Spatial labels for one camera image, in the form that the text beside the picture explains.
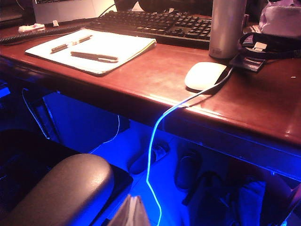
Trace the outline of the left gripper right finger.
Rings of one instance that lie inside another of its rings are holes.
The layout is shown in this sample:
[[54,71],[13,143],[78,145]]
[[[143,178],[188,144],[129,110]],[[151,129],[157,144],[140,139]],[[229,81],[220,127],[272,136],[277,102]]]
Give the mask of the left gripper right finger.
[[147,211],[140,196],[135,197],[134,225],[151,226]]

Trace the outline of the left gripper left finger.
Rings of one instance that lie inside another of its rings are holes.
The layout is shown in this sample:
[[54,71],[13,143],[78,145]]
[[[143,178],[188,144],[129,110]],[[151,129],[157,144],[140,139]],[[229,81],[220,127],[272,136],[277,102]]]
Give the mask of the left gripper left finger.
[[110,226],[133,226],[136,198],[128,195],[110,221]]

